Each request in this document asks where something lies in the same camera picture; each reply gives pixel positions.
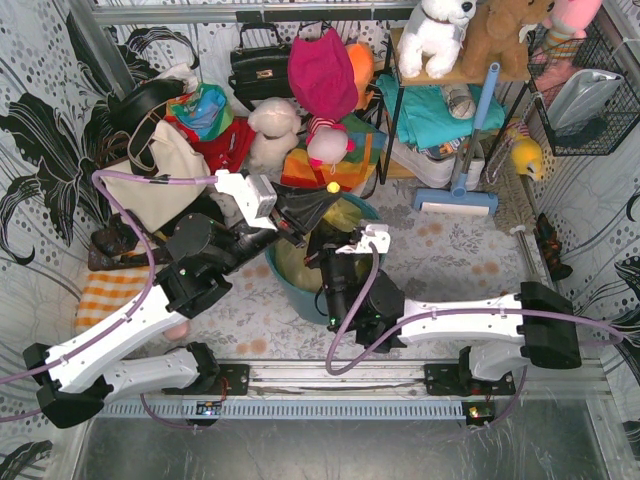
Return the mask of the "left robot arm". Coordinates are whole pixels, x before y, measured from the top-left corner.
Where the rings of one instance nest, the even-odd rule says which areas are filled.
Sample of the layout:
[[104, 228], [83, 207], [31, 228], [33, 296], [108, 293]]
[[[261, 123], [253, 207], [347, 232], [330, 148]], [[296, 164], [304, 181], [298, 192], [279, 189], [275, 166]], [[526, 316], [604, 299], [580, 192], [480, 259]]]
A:
[[221, 368], [202, 342], [162, 356], [127, 356], [212, 307], [232, 288], [227, 275], [279, 239], [303, 245], [341, 196], [335, 182], [309, 189], [274, 184], [262, 175], [219, 178], [215, 189], [234, 199], [242, 220], [226, 227], [203, 214], [184, 216], [166, 244], [171, 261], [151, 285], [77, 337], [24, 350], [25, 363], [40, 386], [38, 404], [53, 425], [79, 425], [120, 397], [157, 390], [198, 395], [222, 387]]

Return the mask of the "teal plastic trash bin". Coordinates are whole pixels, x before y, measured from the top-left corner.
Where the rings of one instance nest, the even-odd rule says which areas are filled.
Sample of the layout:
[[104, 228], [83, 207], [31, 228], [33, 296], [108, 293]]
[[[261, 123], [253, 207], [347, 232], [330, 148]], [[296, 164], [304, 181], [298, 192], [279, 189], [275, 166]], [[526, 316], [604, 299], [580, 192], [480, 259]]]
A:
[[[358, 208], [364, 219], [377, 221], [380, 216], [377, 210], [371, 206], [366, 200], [357, 197], [351, 193], [345, 193], [342, 197], [346, 202], [350, 202], [356, 208]], [[327, 316], [327, 305], [324, 293], [321, 292], [318, 301], [315, 301], [316, 291], [309, 292], [304, 289], [300, 289], [294, 284], [291, 284], [280, 273], [276, 265], [276, 247], [278, 243], [271, 245], [265, 251], [266, 262], [271, 269], [271, 272], [275, 276], [276, 280], [284, 290], [285, 296], [288, 300], [288, 304], [295, 310], [299, 317], [311, 322], [313, 324], [327, 326], [329, 317]]]

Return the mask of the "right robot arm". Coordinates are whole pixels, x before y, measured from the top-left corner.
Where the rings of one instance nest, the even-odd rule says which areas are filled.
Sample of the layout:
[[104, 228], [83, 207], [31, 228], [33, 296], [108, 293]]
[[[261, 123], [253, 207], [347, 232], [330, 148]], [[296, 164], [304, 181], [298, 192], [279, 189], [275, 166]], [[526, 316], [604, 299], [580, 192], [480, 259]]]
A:
[[507, 394], [516, 368], [574, 370], [582, 365], [571, 303], [536, 281], [519, 292], [479, 301], [429, 303], [408, 298], [380, 268], [390, 246], [384, 224], [350, 232], [326, 221], [311, 233], [305, 264], [321, 273], [328, 329], [354, 332], [366, 351], [431, 340], [465, 340], [455, 364], [425, 369], [434, 396]]

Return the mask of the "yellow translucent trash bag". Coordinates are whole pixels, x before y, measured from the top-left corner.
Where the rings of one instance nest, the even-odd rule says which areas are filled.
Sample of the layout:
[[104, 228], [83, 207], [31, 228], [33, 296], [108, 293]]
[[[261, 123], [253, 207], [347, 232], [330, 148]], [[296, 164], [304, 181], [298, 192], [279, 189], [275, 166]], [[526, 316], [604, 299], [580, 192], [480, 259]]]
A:
[[[350, 232], [364, 218], [361, 208], [346, 198], [338, 200], [323, 217], [344, 232]], [[294, 287], [316, 292], [322, 286], [321, 272], [305, 265], [306, 251], [307, 247], [298, 248], [287, 240], [279, 240], [274, 247], [275, 266], [281, 276]]]

